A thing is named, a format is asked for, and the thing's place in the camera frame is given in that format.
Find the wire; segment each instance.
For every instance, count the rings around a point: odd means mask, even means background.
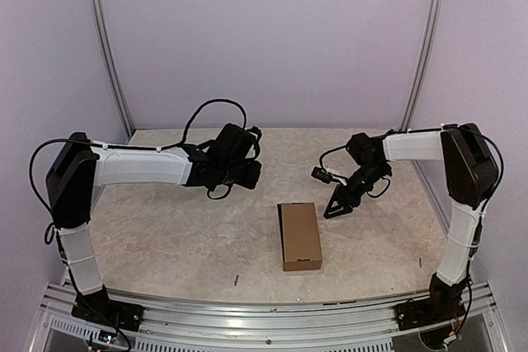
[[[327,168],[324,166],[323,164],[323,159],[328,155],[328,154],[331,154],[331,153],[334,153],[334,152],[338,152],[339,150],[343,150],[344,148],[346,148],[347,146],[344,144],[342,146],[339,146],[338,148],[331,148],[330,150],[327,150],[326,152],[324,152],[323,154],[321,154],[321,157],[319,157],[319,166],[321,167],[321,169],[323,169],[323,171],[325,173],[327,173],[328,175],[331,175],[331,176],[334,176],[334,177],[340,177],[342,179],[346,179],[345,176],[343,175],[338,175],[337,173],[332,173],[330,171],[327,170]]]
[[[473,303],[473,290],[471,289],[472,280],[471,280],[471,275],[469,274],[470,266],[471,266],[471,261],[468,261],[468,265],[466,267],[466,279],[467,279],[466,286],[468,287],[468,292],[469,292],[468,308],[465,310],[464,319],[462,320],[462,323],[460,323],[460,327],[458,331],[456,332],[456,335],[462,332],[462,328],[464,327],[465,321],[468,319],[468,316],[469,316],[469,311],[471,310],[471,304]]]
[[[238,102],[231,101],[230,99],[224,99],[224,98],[211,99],[211,100],[208,100],[207,102],[202,103],[198,107],[198,109],[196,109],[196,111],[193,113],[193,115],[191,116],[189,121],[187,121],[187,124],[185,125],[185,128],[183,129],[183,135],[181,136],[181,141],[178,142],[178,143],[173,143],[173,144],[169,144],[167,146],[163,146],[162,150],[167,150],[169,148],[176,148],[178,146],[183,145],[187,141],[187,134],[189,133],[189,128],[191,127],[192,122],[195,120],[195,118],[198,116],[198,114],[204,109],[204,107],[206,107],[206,106],[208,106],[208,105],[210,105],[212,103],[219,103],[219,102],[229,103],[231,105],[237,106],[240,109],[240,111],[242,113],[242,116],[243,116],[242,128],[246,129],[246,124],[248,123],[248,116],[246,115],[246,111],[244,110],[242,105],[240,105]]]
[[[371,193],[366,193],[369,197],[371,198],[379,198],[381,195],[385,194],[387,192],[387,190],[389,189],[390,187],[390,179],[388,177],[385,177],[385,176],[382,176],[381,177],[382,180],[384,181],[387,181],[387,185],[385,186],[385,188],[383,189],[383,191],[381,191],[379,194],[377,195],[372,195]]]
[[[53,222],[51,222],[50,224],[48,224],[48,227],[46,227],[46,231],[44,231],[44,243],[46,245],[51,245],[51,242],[53,242],[54,237],[55,237],[55,225]]]
[[[456,331],[455,331],[455,334],[456,334],[456,333],[458,333],[460,331],[460,320],[459,320],[459,316],[456,314],[456,312],[453,312],[453,318],[456,321]]]
[[[220,199],[227,198],[227,196],[231,193],[231,189],[233,189],[233,185],[228,185],[227,191],[225,192],[225,194],[221,195],[220,197],[211,196],[212,190],[207,190],[207,198],[212,199],[213,201],[218,201]]]

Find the black cable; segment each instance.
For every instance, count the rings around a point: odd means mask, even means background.
[[[468,308],[465,310],[464,319],[462,320],[462,323],[460,323],[460,328],[456,334],[460,334],[462,332],[462,327],[464,327],[465,321],[468,319],[468,316],[469,316],[469,311],[471,310],[471,304],[473,303],[473,290],[471,289],[471,283],[472,283],[471,277],[468,275],[468,292],[469,292]]]
[[[219,103],[219,102],[229,103],[230,105],[237,106],[240,109],[240,111],[242,112],[242,116],[244,118],[242,128],[246,129],[246,124],[248,123],[248,116],[246,115],[246,111],[244,110],[242,105],[240,105],[238,102],[231,101],[230,99],[224,99],[224,98],[210,99],[210,100],[202,103],[200,105],[200,107],[198,107],[198,109],[196,109],[196,111],[193,113],[193,115],[191,116],[189,121],[187,121],[187,124],[185,125],[185,128],[183,129],[183,135],[181,136],[180,142],[169,144],[167,146],[163,146],[162,150],[167,150],[169,148],[176,148],[178,146],[183,145],[187,141],[187,134],[189,133],[189,128],[191,127],[192,122],[195,120],[195,118],[198,116],[198,114],[202,111],[202,109],[204,107],[210,105],[211,103]]]
[[[231,193],[231,189],[233,189],[233,185],[228,185],[227,191],[220,197],[212,197],[211,196],[212,190],[207,190],[207,198],[212,199],[213,201],[218,201],[220,199],[227,198],[227,196]]]
[[[321,154],[321,156],[319,157],[319,166],[321,167],[321,169],[323,169],[323,171],[331,176],[335,176],[335,177],[341,177],[343,179],[346,179],[345,176],[343,175],[338,175],[336,173],[331,173],[329,171],[327,171],[327,168],[324,166],[323,164],[323,159],[328,155],[328,154],[331,154],[331,153],[334,153],[334,152],[337,152],[339,150],[343,150],[344,148],[346,148],[347,146],[344,144],[342,146],[339,146],[338,148],[331,148],[330,150],[327,150],[326,152],[324,152],[323,154]]]
[[[55,225],[53,222],[51,222],[50,224],[48,224],[48,227],[46,227],[46,231],[44,231],[44,243],[46,245],[51,245],[51,242],[53,242],[54,237],[55,237]]]
[[[388,177],[385,177],[385,176],[382,176],[381,177],[381,180],[383,181],[387,181],[387,185],[385,186],[385,188],[383,189],[383,191],[381,191],[379,194],[377,195],[372,195],[371,193],[367,192],[366,194],[371,197],[371,198],[379,198],[381,195],[385,194],[387,192],[387,190],[389,189],[390,187],[390,179]]]

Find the metal extrusion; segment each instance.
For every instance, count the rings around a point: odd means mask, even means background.
[[[102,0],[90,0],[92,5],[93,20],[96,26],[99,45],[101,46],[102,56],[106,66],[106,72],[110,80],[112,96],[119,113],[120,121],[126,133],[127,139],[132,138],[134,134],[134,123],[130,117],[130,111],[126,104],[125,95],[121,88],[120,79],[116,70],[116,63],[112,54],[108,31],[106,29],[105,15],[102,7]]]
[[[422,47],[418,57],[418,64],[412,80],[412,89],[409,95],[405,112],[403,113],[402,124],[399,126],[400,131],[409,129],[413,116],[416,111],[418,97],[422,90],[423,80],[427,71],[427,64],[431,56],[432,46],[435,39],[436,26],[438,25],[438,16],[440,15],[441,0],[431,0],[429,3],[429,12],[427,14],[426,30],[423,36]]]
[[[428,293],[407,293],[358,300],[353,303],[212,303],[155,298],[133,293],[109,291],[112,298],[145,307],[138,332],[125,331],[133,350],[164,351],[204,350],[225,352],[233,350],[303,351],[347,350],[350,345],[376,345],[387,339],[417,333],[418,329],[399,331],[394,306],[410,298],[425,298]],[[497,307],[488,284],[474,286],[470,316],[495,312]],[[467,304],[469,295],[463,294]],[[90,331],[111,331],[104,326],[71,317],[75,291],[69,284],[51,284],[40,305],[38,331],[54,323],[55,330],[85,339]],[[426,326],[425,331],[435,326]],[[500,326],[494,328],[501,335]],[[34,340],[44,337],[37,334]],[[33,344],[31,352],[41,350]]]

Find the cardboard box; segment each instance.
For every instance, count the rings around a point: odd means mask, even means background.
[[[323,263],[314,203],[278,204],[282,269],[318,270]]]

